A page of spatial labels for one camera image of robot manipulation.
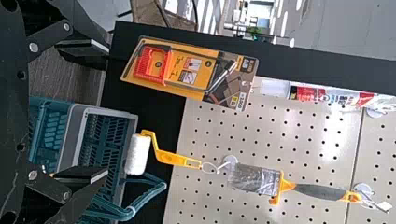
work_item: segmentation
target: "blue plastic basket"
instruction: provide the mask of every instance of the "blue plastic basket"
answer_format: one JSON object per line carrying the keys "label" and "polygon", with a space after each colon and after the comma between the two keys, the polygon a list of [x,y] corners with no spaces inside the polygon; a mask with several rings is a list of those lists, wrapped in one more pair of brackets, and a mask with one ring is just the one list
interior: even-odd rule
{"label": "blue plastic basket", "polygon": [[[100,166],[108,169],[107,180],[99,189],[97,196],[113,202],[116,187],[119,184],[119,171],[122,164],[125,138],[128,130],[128,119],[102,115],[89,115],[78,165]],[[103,208],[91,203],[91,209]],[[80,223],[110,223],[109,219],[83,216]]]}
{"label": "blue plastic basket", "polygon": [[30,97],[29,161],[44,165],[47,173],[54,173],[64,141],[67,112],[71,103]]}
{"label": "blue plastic basket", "polygon": [[[45,98],[30,98],[29,137],[31,148],[29,159],[34,164],[44,165],[47,173],[56,172],[59,153],[63,145],[68,111],[73,104]],[[78,165],[100,166],[108,169],[106,183],[97,196],[115,202],[119,185],[119,172],[124,160],[125,140],[129,120],[104,115],[89,114],[79,152]],[[90,208],[101,210],[92,203]],[[110,223],[109,219],[81,217],[78,223]]]}

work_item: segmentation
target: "product box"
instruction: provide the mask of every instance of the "product box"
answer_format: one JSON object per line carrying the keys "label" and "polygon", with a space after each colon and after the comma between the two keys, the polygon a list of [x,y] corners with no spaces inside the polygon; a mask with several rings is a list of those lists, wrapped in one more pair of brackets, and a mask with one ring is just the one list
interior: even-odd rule
{"label": "product box", "polygon": [[255,58],[141,36],[121,80],[243,111]]}

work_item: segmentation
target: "pegboard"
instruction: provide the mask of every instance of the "pegboard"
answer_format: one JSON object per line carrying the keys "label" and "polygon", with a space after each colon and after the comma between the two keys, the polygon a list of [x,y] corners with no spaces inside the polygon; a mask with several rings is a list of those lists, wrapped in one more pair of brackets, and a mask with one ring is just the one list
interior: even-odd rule
{"label": "pegboard", "polygon": [[[332,114],[331,105],[251,95],[245,112],[187,100],[177,153],[219,165],[239,162],[283,170],[296,183],[349,189],[361,112]],[[344,223],[347,204],[298,192],[268,196],[227,187],[227,172],[175,167],[163,223]]]}
{"label": "pegboard", "polygon": [[[363,117],[361,141],[354,183],[367,183],[375,192],[377,203],[387,201],[396,205],[396,114],[379,119]],[[390,224],[396,220],[395,211],[389,214],[350,206],[347,223]]]}

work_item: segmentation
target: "black metal frame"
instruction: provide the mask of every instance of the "black metal frame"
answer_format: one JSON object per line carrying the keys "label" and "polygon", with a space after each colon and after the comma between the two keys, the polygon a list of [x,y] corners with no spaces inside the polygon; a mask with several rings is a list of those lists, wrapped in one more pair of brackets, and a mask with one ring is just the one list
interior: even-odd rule
{"label": "black metal frame", "polygon": [[[22,8],[49,2],[57,8],[53,11],[61,11],[64,18],[48,14],[53,18],[44,19],[47,22],[29,23],[29,18],[35,16],[28,14],[34,15],[35,10],[29,8],[27,13]],[[93,24],[83,24],[87,19],[74,0],[20,0],[19,4],[13,0],[0,1],[0,223],[75,223],[106,181],[107,169],[72,167],[52,178],[27,160],[27,64],[67,37],[90,36],[105,44],[99,33],[90,28]]]}
{"label": "black metal frame", "polygon": [[[106,70],[106,31],[90,19],[77,0],[17,1],[25,23],[29,62],[55,46],[67,61]],[[65,40],[74,44],[62,44]],[[92,40],[105,50],[97,50],[94,44],[87,46]]]}

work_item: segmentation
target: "yellow paint brush handle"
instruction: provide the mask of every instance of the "yellow paint brush handle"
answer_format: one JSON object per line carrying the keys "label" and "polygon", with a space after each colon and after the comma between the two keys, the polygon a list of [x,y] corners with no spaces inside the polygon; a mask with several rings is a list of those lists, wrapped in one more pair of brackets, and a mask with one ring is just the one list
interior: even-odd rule
{"label": "yellow paint brush handle", "polygon": [[176,166],[184,166],[192,169],[201,169],[202,162],[178,155],[176,153],[163,151],[158,148],[157,137],[155,136],[154,132],[142,130],[141,135],[151,137],[152,145],[154,147],[155,157],[159,162],[176,165]]}

